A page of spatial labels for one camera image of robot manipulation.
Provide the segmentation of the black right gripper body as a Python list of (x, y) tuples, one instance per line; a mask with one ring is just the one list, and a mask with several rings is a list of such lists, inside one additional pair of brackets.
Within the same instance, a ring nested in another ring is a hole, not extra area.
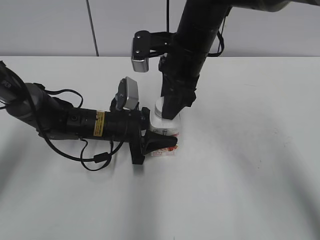
[(161, 96), (182, 97), (186, 107), (191, 107), (196, 100), (197, 83), (206, 58), (207, 52), (204, 50), (172, 48), (166, 53), (159, 63)]

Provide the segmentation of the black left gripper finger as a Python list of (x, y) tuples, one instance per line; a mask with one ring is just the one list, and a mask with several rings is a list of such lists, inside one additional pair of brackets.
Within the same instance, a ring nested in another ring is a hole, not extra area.
[(147, 155), (156, 150), (174, 147), (178, 143), (178, 139), (175, 136), (162, 135), (152, 131), (146, 131), (142, 139), (143, 155)]

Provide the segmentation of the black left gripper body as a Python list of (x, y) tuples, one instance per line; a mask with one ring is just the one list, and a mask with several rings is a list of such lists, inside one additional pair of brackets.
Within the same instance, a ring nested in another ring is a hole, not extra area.
[(143, 151), (142, 131), (150, 126), (150, 110), (143, 107), (141, 110), (114, 110), (105, 113), (104, 139), (118, 142), (111, 151), (114, 155), (124, 143), (129, 144), (131, 161), (134, 165), (142, 165), (145, 160)]

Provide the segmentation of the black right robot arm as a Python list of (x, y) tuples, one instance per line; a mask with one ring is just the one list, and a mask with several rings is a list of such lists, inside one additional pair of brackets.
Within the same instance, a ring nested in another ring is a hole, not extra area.
[(278, 12), (288, 0), (188, 0), (177, 28), (170, 38), (170, 50), (159, 61), (162, 73), (161, 117), (172, 120), (196, 100), (200, 72), (220, 26), (232, 8)]

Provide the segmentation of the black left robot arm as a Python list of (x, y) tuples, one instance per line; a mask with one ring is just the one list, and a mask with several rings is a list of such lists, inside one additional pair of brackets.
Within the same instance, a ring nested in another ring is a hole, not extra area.
[(25, 83), (4, 63), (0, 65), (0, 100), (12, 117), (32, 126), (46, 143), (53, 141), (108, 141), (110, 150), (91, 158), (75, 157), (58, 151), (63, 157), (107, 167), (124, 143), (129, 144), (132, 163), (143, 164), (153, 151), (177, 145), (175, 136), (151, 131), (150, 110), (139, 106), (137, 82), (130, 77), (120, 80), (109, 111), (73, 106), (58, 98), (59, 91), (47, 90), (42, 84)]

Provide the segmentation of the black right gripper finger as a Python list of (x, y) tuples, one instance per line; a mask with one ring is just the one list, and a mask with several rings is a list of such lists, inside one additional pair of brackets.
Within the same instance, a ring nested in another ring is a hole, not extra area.
[(163, 97), (161, 116), (163, 119), (173, 120), (186, 106), (187, 102), (181, 96), (166, 95)]

